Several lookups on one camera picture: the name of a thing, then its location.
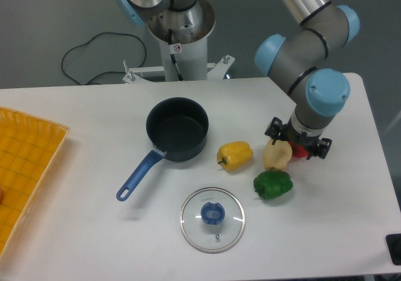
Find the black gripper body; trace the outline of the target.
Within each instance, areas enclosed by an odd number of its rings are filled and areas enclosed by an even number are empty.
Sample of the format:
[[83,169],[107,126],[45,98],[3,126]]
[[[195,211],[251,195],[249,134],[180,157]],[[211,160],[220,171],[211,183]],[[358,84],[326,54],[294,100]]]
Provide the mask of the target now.
[[271,120],[264,134],[271,139],[274,136],[278,136],[280,141],[292,141],[299,144],[305,147],[307,151],[312,151],[313,157],[320,159],[326,158],[332,144],[332,140],[329,138],[320,138],[319,135],[313,136],[306,130],[297,130],[291,120],[284,124],[277,117]]

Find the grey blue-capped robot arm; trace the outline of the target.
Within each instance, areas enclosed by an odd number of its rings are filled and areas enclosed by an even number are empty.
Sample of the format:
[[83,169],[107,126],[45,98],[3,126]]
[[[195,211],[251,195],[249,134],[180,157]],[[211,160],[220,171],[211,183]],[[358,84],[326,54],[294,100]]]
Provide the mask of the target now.
[[[147,25],[158,39],[167,81],[205,80],[207,38],[216,19],[206,0],[117,0],[136,26]],[[301,32],[290,39],[274,34],[254,56],[263,75],[294,102],[287,123],[274,118],[266,134],[274,141],[302,146],[309,157],[325,158],[331,140],[322,133],[350,94],[346,77],[317,64],[346,46],[359,32],[360,20],[348,6],[330,0],[283,0]]]

